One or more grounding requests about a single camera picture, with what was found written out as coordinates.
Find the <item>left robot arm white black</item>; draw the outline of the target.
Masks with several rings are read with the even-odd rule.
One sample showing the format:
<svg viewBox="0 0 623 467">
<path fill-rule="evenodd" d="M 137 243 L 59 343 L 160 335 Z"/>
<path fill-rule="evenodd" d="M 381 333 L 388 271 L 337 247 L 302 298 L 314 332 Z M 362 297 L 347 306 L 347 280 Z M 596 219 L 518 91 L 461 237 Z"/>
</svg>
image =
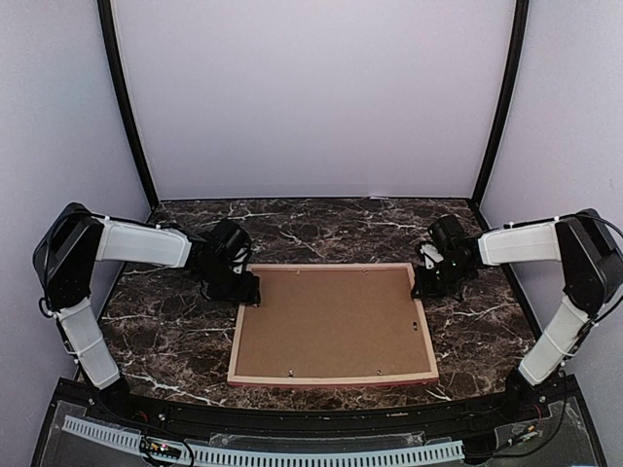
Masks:
<svg viewBox="0 0 623 467">
<path fill-rule="evenodd" d="M 36 246 L 32 264 L 42 287 L 40 309 L 55 320 L 70 355 L 96 389 L 98 405 L 117 424 L 137 416 L 136 401 L 121 388 L 121 371 L 92 310 L 92 272 L 115 261 L 183 269 L 210 300 L 236 305 L 261 301 L 260 279 L 248 270 L 252 240 L 231 219 L 203 233 L 172 225 L 150 225 L 65 206 Z"/>
</svg>

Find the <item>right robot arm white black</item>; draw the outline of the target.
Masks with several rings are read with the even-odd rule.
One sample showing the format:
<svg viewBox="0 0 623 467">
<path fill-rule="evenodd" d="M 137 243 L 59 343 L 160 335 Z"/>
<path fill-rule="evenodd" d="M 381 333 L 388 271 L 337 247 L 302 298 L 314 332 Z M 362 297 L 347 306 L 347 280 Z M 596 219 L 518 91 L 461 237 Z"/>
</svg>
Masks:
<svg viewBox="0 0 623 467">
<path fill-rule="evenodd" d="M 412 298 L 458 292 L 479 270 L 514 263 L 561 264 L 563 296 L 534 347 L 505 380 L 496 412 L 520 420 L 534 405 L 540 386 L 571 359 L 590 331 L 622 304 L 622 231 L 594 209 L 544 220 L 509 223 L 469 235 L 454 215 L 439 218 L 419 246 L 422 265 L 414 273 Z"/>
</svg>

